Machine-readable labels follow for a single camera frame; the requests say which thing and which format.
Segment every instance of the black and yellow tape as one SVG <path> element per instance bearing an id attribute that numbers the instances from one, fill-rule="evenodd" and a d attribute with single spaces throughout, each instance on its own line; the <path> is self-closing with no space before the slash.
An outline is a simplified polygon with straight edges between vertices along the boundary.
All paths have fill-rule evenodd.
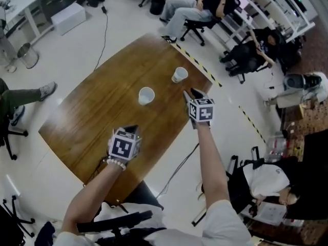
<path id="1" fill-rule="evenodd" d="M 192 62 L 198 64 L 201 69 L 203 69 L 206 73 L 208 73 L 208 75 L 211 77 L 212 80 L 214 80 L 215 83 L 217 83 L 220 87 L 222 87 L 222 84 L 199 61 L 193 58 L 185 49 L 183 49 L 177 43 L 175 43 L 175 45 L 182 53 L 186 54 Z"/>
<path id="2" fill-rule="evenodd" d="M 246 114 L 246 112 L 244 111 L 244 109 L 241 108 L 241 106 L 238 106 L 239 109 L 242 111 L 242 113 L 244 114 L 244 116 L 248 119 L 248 121 L 252 124 L 253 128 L 256 130 L 257 134 L 261 137 L 261 139 L 263 140 L 263 142 L 266 144 L 265 139 L 263 138 L 262 134 L 260 133 L 260 131 L 257 129 L 257 127 L 254 125 L 254 123 L 252 122 L 252 120 L 250 119 L 250 117 L 248 117 L 248 115 Z"/>

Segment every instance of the black cable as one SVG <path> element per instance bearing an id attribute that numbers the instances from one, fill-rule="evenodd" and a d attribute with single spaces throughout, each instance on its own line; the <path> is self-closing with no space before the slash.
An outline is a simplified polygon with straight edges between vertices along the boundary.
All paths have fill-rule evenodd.
<path id="1" fill-rule="evenodd" d="M 101 59 L 101 57 L 102 57 L 102 55 L 104 53 L 105 47 L 106 47 L 106 34 L 107 34 L 107 28 L 108 28 L 108 15 L 107 15 L 107 11 L 106 11 L 106 9 L 104 7 L 104 4 L 102 4 L 101 10 L 106 15 L 106 29 L 105 29 L 105 37 L 104 37 L 104 47 L 102 48 L 100 57 L 99 57 L 98 62 L 97 62 L 97 64 L 96 64 L 96 66 L 95 66 L 95 68 L 94 68 L 93 71 L 95 71 L 96 68 L 98 67 L 99 61 L 100 61 L 100 59 Z"/>
<path id="2" fill-rule="evenodd" d="M 96 175 L 96 173 L 97 174 L 99 174 L 99 168 L 100 168 L 100 166 L 101 166 L 101 164 L 103 163 L 103 162 L 105 162 L 106 161 L 106 159 L 108 158 L 108 156 L 105 156 L 105 157 L 102 157 L 101 158 L 101 160 L 99 161 L 99 163 L 98 163 L 98 165 L 97 165 L 97 167 L 96 167 L 96 169 L 94 170 L 94 172 L 91 174 L 91 176 L 90 176 L 90 178 L 87 180 L 87 182 L 85 183 L 85 184 L 83 184 L 83 186 L 85 187 Z"/>
<path id="3" fill-rule="evenodd" d="M 166 183 L 166 185 L 164 186 L 164 188 L 162 189 L 162 191 L 156 196 L 156 199 L 158 199 L 159 196 L 165 194 L 168 191 L 171 180 L 178 173 L 178 171 L 182 168 L 182 166 L 187 162 L 187 160 L 190 158 L 190 156 L 195 152 L 195 150 L 198 148 L 198 146 L 199 146 L 199 143 L 197 143 L 197 145 L 195 146 L 195 148 L 193 149 L 193 151 L 176 168 L 176 170 L 171 175 L 171 177 L 169 178 L 168 182 Z"/>

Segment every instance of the sneaker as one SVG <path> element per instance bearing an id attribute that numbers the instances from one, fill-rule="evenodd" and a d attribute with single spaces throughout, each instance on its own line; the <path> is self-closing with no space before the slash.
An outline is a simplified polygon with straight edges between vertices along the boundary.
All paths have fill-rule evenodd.
<path id="1" fill-rule="evenodd" d="M 163 22 L 164 24 L 167 24 L 170 20 L 167 20 L 167 19 L 163 19 L 163 18 L 159 18 L 159 20 L 161 22 Z"/>
<path id="2" fill-rule="evenodd" d="M 10 124 L 15 127 L 19 121 L 19 119 L 24 115 L 25 112 L 25 106 L 19 106 L 18 108 L 15 108 L 14 115 L 12 120 L 10 120 Z"/>
<path id="3" fill-rule="evenodd" d="M 48 96 L 52 95 L 57 89 L 57 83 L 51 82 L 40 88 L 41 98 L 40 101 L 45 100 Z"/>
<path id="4" fill-rule="evenodd" d="M 162 38 L 165 39 L 169 44 L 174 44 L 176 42 L 176 37 L 162 35 Z"/>
<path id="5" fill-rule="evenodd" d="M 11 66 L 7 67 L 7 72 L 14 73 L 16 71 L 16 69 L 17 69 L 16 66 L 11 65 Z"/>

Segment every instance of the jeans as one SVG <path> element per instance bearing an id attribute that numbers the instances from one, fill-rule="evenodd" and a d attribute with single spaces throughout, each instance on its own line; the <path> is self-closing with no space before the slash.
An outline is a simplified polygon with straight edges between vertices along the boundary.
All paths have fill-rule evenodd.
<path id="1" fill-rule="evenodd" d="M 164 35 L 180 37 L 186 20 L 209 22 L 213 15 L 209 10 L 199 11 L 196 0 L 166 0 L 160 18 L 171 19 L 166 25 Z"/>
<path id="2" fill-rule="evenodd" d="M 0 78 L 0 123 L 6 115 L 12 116 L 16 107 L 40 101 L 40 89 L 9 90 Z"/>

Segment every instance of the gray pants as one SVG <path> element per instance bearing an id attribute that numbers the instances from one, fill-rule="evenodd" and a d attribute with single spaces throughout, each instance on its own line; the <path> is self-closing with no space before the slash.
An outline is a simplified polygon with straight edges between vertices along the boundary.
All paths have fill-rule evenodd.
<path id="1" fill-rule="evenodd" d="M 196 0 L 166 0 L 160 18 L 171 20 L 166 25 L 163 35 L 180 37 L 186 19 L 200 22 L 211 21 L 212 13 L 209 10 L 199 11 L 196 4 Z"/>

